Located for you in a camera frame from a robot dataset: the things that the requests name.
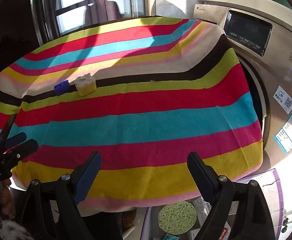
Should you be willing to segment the green round sponge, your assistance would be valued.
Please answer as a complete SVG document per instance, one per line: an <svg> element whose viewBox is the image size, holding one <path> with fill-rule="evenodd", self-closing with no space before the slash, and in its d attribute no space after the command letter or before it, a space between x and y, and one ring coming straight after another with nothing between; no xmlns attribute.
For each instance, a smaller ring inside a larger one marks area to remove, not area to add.
<svg viewBox="0 0 292 240"><path fill-rule="evenodd" d="M196 219L196 209L186 201L164 206L157 216L159 227L171 235L186 233L195 225Z"/></svg>

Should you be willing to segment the dark blue small block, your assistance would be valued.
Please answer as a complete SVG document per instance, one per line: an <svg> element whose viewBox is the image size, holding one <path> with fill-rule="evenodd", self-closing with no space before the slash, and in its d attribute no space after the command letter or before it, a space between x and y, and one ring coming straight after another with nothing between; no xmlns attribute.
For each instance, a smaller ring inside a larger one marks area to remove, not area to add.
<svg viewBox="0 0 292 240"><path fill-rule="evenodd" d="M69 92L69 90L70 90L70 83L68 80L64 80L61 83L58 83L57 85L54 86L54 93L57 96L65 94Z"/></svg>

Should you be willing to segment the teal small box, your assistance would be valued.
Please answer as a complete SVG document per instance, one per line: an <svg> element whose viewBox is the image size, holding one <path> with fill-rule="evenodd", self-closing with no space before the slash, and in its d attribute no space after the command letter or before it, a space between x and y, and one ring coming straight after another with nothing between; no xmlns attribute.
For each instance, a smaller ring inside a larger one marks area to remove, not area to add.
<svg viewBox="0 0 292 240"><path fill-rule="evenodd" d="M162 238L161 240L179 240L179 237L178 236L175 236L175 235L171 235L169 233L166 233Z"/></svg>

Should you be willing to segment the yellow white sponge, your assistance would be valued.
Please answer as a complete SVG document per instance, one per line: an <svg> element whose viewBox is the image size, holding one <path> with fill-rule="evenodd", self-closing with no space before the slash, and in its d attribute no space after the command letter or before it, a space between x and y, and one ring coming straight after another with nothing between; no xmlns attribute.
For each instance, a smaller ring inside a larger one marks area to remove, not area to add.
<svg viewBox="0 0 292 240"><path fill-rule="evenodd" d="M80 96L86 96L96 91L96 80L89 73L77 77L73 83Z"/></svg>

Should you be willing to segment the striped colourful tablecloth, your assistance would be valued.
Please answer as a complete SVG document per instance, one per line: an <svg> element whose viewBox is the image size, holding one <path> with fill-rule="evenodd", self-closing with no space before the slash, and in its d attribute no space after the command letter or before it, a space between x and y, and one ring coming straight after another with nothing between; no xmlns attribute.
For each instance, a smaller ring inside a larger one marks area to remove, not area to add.
<svg viewBox="0 0 292 240"><path fill-rule="evenodd" d="M80 96L73 81L88 73L96 91ZM57 96L64 80L70 90ZM42 45L0 72L0 132L12 115L10 135L38 143L12 171L18 186L56 180L101 153L85 209L199 196L190 152L232 180L263 162L244 71L223 29L200 20L135 18Z"/></svg>

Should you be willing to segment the silver washing machine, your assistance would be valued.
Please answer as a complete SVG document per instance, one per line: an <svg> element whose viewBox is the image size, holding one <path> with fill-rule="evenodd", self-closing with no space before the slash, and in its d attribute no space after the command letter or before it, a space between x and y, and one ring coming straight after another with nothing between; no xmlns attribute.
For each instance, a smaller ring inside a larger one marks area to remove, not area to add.
<svg viewBox="0 0 292 240"><path fill-rule="evenodd" d="M194 18L219 25L245 72L267 171L292 152L292 9L272 0L199 0Z"/></svg>

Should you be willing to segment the window frame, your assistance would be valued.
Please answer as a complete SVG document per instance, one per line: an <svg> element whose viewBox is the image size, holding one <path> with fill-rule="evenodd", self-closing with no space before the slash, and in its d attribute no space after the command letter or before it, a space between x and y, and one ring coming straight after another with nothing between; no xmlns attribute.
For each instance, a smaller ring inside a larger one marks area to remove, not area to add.
<svg viewBox="0 0 292 240"><path fill-rule="evenodd" d="M147 0L30 0L40 45L77 29L148 14Z"/></svg>

